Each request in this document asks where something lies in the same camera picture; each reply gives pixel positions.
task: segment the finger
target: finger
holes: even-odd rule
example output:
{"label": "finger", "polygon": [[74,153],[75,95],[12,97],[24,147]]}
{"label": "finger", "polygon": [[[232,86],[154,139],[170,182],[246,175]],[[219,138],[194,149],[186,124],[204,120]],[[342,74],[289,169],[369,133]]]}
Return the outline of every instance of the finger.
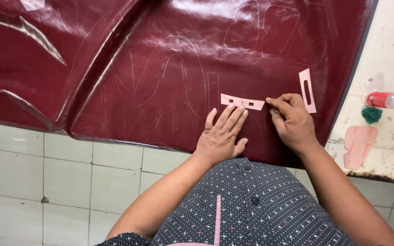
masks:
{"label": "finger", "polygon": [[240,118],[240,116],[245,111],[244,105],[240,105],[235,111],[230,115],[229,119],[227,119],[226,124],[223,126],[222,130],[226,132],[232,131],[233,126],[235,126],[236,122]]}
{"label": "finger", "polygon": [[282,101],[281,99],[266,98],[265,102],[276,108],[286,118],[289,118],[295,113],[293,107],[287,102]]}
{"label": "finger", "polygon": [[288,102],[294,108],[305,108],[303,98],[299,94],[288,93],[281,95],[278,99]]}
{"label": "finger", "polygon": [[243,114],[241,114],[235,126],[233,126],[232,131],[230,131],[235,137],[238,136],[239,131],[241,131],[241,128],[243,127],[244,121],[246,120],[248,114],[249,111],[247,109],[244,110]]}
{"label": "finger", "polygon": [[220,118],[215,123],[214,128],[216,130],[220,130],[223,128],[223,126],[226,124],[227,119],[229,118],[229,115],[232,113],[234,108],[235,108],[235,105],[233,103],[226,107],[226,109],[220,115]]}
{"label": "finger", "polygon": [[247,138],[241,138],[238,143],[233,147],[234,158],[239,156],[246,148],[246,144],[249,142]]}
{"label": "finger", "polygon": [[276,131],[278,133],[284,133],[286,131],[284,117],[282,117],[280,113],[276,112],[275,109],[270,109],[270,114],[271,114],[271,121],[273,121],[273,124],[276,127]]}
{"label": "finger", "polygon": [[217,115],[217,109],[214,108],[211,112],[206,117],[206,122],[205,122],[205,131],[211,130],[214,126],[212,123],[214,122],[214,118]]}

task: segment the worn table surface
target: worn table surface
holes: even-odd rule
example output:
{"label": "worn table surface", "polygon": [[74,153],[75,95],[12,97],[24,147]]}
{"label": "worn table surface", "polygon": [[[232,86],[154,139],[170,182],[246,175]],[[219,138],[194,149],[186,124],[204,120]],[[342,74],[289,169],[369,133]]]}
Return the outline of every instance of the worn table surface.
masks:
{"label": "worn table surface", "polygon": [[384,109],[382,118],[371,126],[379,130],[375,145],[358,170],[344,167],[343,147],[351,126],[368,126],[361,109],[370,78],[384,73],[384,91],[394,92],[394,1],[380,0],[346,100],[326,144],[326,150],[351,176],[394,182],[394,109]]}

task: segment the pink paper pattern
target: pink paper pattern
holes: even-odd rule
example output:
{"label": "pink paper pattern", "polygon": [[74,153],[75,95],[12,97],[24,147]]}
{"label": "pink paper pattern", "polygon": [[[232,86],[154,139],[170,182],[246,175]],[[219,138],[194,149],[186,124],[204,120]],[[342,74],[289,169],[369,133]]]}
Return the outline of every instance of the pink paper pattern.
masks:
{"label": "pink paper pattern", "polygon": [[[309,113],[316,113],[317,110],[316,110],[316,104],[314,103],[313,88],[311,87],[311,75],[309,74],[309,68],[299,73],[299,79],[300,79],[300,87],[302,88],[302,97],[303,97],[303,102],[305,103],[305,107]],[[304,86],[305,80],[308,81],[308,91],[309,91],[309,98],[311,99],[311,104],[308,104],[308,102],[306,101],[306,93]]]}
{"label": "pink paper pattern", "polygon": [[351,126],[346,131],[345,148],[347,153],[343,154],[345,167],[357,170],[363,164],[370,149],[378,136],[378,129],[371,126]]}
{"label": "pink paper pattern", "polygon": [[231,103],[235,104],[237,107],[243,104],[247,109],[261,110],[265,102],[221,94],[221,104],[229,105]]}

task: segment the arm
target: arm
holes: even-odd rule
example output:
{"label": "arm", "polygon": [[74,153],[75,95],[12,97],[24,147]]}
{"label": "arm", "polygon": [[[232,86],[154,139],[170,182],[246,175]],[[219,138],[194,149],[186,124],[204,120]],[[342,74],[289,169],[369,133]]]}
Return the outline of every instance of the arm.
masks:
{"label": "arm", "polygon": [[320,205],[357,245],[394,245],[394,232],[318,143],[299,94],[266,98],[283,143],[302,160]]}
{"label": "arm", "polygon": [[123,232],[134,232],[153,238],[162,221],[207,171],[244,151],[248,140],[240,139],[237,145],[235,140],[248,111],[244,106],[238,107],[232,113],[233,109],[233,104],[227,106],[215,126],[212,126],[212,122],[217,111],[213,109],[209,113],[205,131],[200,136],[194,154],[142,193],[119,218],[107,238]]}

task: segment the red bottle label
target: red bottle label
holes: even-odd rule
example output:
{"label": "red bottle label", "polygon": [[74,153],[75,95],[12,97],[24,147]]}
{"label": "red bottle label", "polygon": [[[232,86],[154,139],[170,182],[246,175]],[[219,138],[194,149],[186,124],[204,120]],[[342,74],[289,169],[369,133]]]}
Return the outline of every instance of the red bottle label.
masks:
{"label": "red bottle label", "polygon": [[366,98],[366,103],[369,106],[386,108],[386,98],[391,92],[372,92]]}

